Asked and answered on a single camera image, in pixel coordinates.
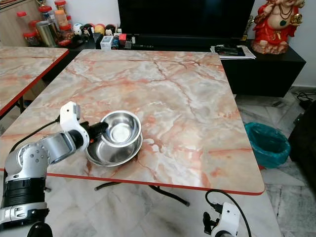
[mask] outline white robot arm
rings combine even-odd
[[[63,132],[29,143],[8,155],[0,209],[0,236],[52,236],[49,225],[44,223],[49,212],[44,200],[47,167],[71,156],[76,150],[83,151],[90,138],[94,139],[108,127],[106,123],[79,124],[79,118],[80,107],[74,102],[67,103],[60,110]]]

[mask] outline metal bowl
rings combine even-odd
[[[111,112],[101,122],[109,127],[101,139],[110,147],[123,148],[133,144],[141,134],[141,123],[138,117],[124,110]]]
[[[117,166],[131,160],[139,152],[143,143],[143,136],[140,134],[138,139],[131,145],[124,148],[114,148],[108,146],[98,137],[85,150],[88,160],[100,166]]]

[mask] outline red statue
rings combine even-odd
[[[252,48],[262,54],[281,54],[288,49],[287,37],[294,36],[296,28],[302,23],[299,8],[304,0],[267,0],[258,10],[253,29],[256,37]]]

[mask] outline black tv screen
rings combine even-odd
[[[118,0],[123,33],[241,38],[254,0]]]

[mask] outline trash bin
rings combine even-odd
[[[259,165],[276,168],[286,162],[291,146],[282,133],[255,122],[246,124],[245,128]]]

